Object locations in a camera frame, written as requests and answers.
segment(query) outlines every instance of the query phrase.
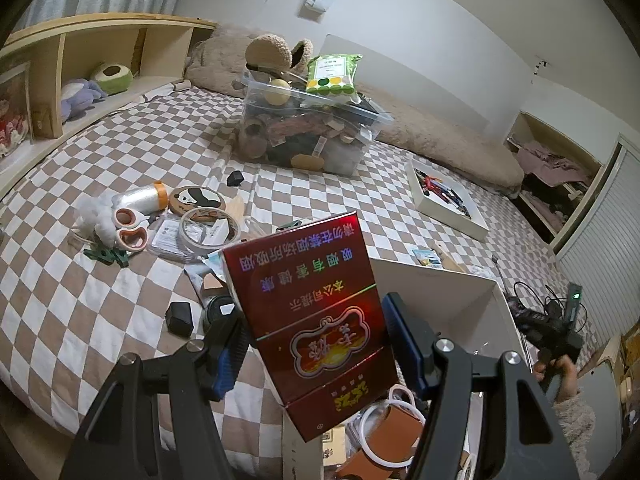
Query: yellow ball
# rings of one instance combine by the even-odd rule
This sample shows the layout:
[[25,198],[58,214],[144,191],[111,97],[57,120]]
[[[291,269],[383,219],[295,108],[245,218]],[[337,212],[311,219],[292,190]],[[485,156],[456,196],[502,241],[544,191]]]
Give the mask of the yellow ball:
[[291,97],[291,86],[284,79],[274,79],[270,83],[272,86],[277,86],[280,89],[273,91],[265,91],[264,98],[267,102],[273,106],[282,106]]

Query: hand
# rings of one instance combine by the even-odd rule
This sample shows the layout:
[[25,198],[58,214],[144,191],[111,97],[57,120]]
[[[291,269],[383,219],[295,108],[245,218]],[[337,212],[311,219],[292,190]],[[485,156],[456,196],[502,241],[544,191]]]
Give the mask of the hand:
[[[578,394],[578,370],[569,356],[563,355],[559,359],[552,360],[549,365],[560,368],[562,374],[562,382],[560,389],[556,395],[556,402],[563,402],[571,399]],[[533,376],[537,382],[542,381],[545,376],[546,365],[542,361],[538,361],[533,365]]]

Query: purple stuffed toy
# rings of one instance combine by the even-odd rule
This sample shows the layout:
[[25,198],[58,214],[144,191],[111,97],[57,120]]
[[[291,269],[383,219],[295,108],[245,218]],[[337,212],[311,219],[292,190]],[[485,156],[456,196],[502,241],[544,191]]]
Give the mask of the purple stuffed toy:
[[107,97],[95,81],[86,79],[72,79],[67,82],[61,90],[62,100],[60,101],[60,113],[62,122],[67,119],[75,119],[81,116],[94,102]]

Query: bed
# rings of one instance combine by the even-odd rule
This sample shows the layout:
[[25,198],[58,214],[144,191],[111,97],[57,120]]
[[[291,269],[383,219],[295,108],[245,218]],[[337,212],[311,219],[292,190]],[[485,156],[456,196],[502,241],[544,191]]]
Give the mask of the bed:
[[[184,343],[164,325],[169,302],[189,301],[194,319],[202,314],[180,265],[143,251],[127,269],[105,266],[68,242],[82,193],[122,192],[155,180],[170,187],[206,185],[227,199],[241,194],[245,214],[269,229],[355,209],[371,258],[417,264],[412,249],[437,240],[466,266],[492,267],[496,254],[510,284],[524,279],[540,291],[545,283],[566,287],[553,253],[506,197],[437,166],[466,187],[490,232],[478,242],[418,213],[404,176],[410,154],[400,148],[375,142],[351,178],[239,162],[232,143],[241,105],[238,98],[192,88],[121,111],[61,145],[0,203],[6,231],[0,378],[60,431],[77,431],[121,354],[153,358]],[[238,188],[225,184],[233,170],[244,174]],[[588,356],[596,339],[589,323],[585,331]],[[202,337],[200,323],[194,335]],[[162,437],[170,446],[168,402],[160,404]],[[232,466],[280,478],[282,411],[251,349],[235,389],[212,410]]]

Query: metal screw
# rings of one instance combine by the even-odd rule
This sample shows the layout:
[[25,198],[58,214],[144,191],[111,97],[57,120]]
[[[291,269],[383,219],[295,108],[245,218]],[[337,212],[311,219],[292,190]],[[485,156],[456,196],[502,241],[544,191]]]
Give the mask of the metal screw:
[[204,348],[204,341],[202,339],[192,339],[187,343],[187,350],[189,352],[200,352]]
[[137,354],[134,354],[133,352],[127,352],[126,354],[122,354],[120,356],[120,359],[118,359],[118,362],[121,365],[129,366],[136,362],[137,357],[138,357]]
[[453,341],[449,339],[438,339],[436,341],[436,348],[441,352],[451,352],[454,348]]
[[504,358],[507,359],[507,362],[510,365],[517,365],[520,363],[520,361],[522,361],[522,358],[520,357],[520,354],[518,354],[517,352],[514,352],[513,350],[507,352],[504,355]]

